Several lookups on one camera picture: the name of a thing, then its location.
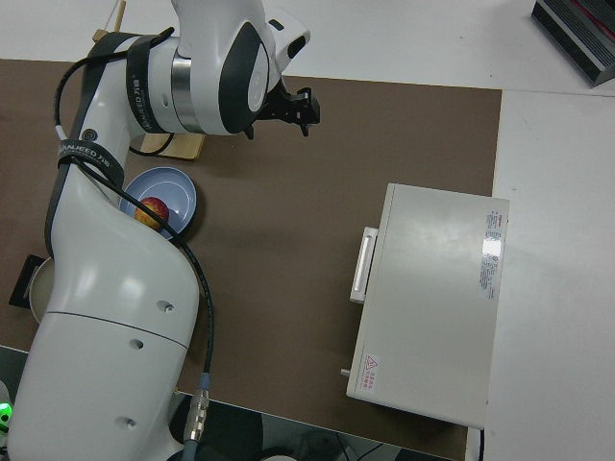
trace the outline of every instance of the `apple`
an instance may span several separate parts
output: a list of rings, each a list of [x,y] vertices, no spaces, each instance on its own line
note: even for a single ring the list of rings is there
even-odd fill
[[[163,221],[166,222],[169,220],[169,207],[161,199],[157,197],[146,197],[141,200],[141,203],[154,211]],[[152,228],[154,231],[159,231],[162,227],[139,208],[135,208],[135,219],[139,223],[143,223],[145,226]]]

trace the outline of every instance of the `white screw hole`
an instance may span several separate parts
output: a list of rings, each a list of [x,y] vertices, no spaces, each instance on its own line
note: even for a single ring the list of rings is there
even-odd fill
[[[122,429],[133,430],[136,428],[136,421],[131,418],[126,418],[122,416],[115,420],[115,423],[119,425]]]
[[[157,306],[162,312],[166,312],[167,314],[172,312],[175,308],[175,306],[168,301],[158,301]]]
[[[129,344],[131,348],[137,349],[138,351],[143,349],[143,341],[139,341],[138,339],[132,339]]]

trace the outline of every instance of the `white table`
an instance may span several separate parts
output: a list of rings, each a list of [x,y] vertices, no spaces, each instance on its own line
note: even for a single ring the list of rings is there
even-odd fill
[[[113,3],[2,2],[0,58],[75,61]],[[510,223],[485,459],[612,459],[615,81],[590,88],[530,0],[269,3],[312,31],[290,75],[504,89],[493,195]],[[176,24],[167,0],[132,0],[123,29]]]

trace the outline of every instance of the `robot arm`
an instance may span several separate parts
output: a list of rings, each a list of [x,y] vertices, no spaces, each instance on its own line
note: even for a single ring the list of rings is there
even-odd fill
[[[129,144],[143,133],[250,134],[271,118],[307,133],[319,121],[308,89],[291,96],[283,86],[309,39],[298,21],[265,14],[260,0],[173,5],[179,38],[108,34],[95,45],[91,56],[122,59],[88,62],[61,144],[61,155],[120,186]],[[54,288],[15,401],[12,461],[164,461],[181,449],[166,408],[196,319],[197,279],[173,245],[116,205],[111,190],[61,165],[46,226]]]

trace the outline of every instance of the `warning label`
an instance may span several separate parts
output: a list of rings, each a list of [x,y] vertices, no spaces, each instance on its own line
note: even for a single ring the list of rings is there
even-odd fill
[[[503,215],[491,211],[487,215],[484,239],[482,240],[482,260],[480,262],[480,295],[493,300],[498,294],[500,259],[502,258]]]
[[[359,389],[365,392],[374,392],[376,388],[376,378],[378,377],[378,368],[380,367],[381,360],[377,355],[366,353],[363,356],[363,367],[359,379]]]

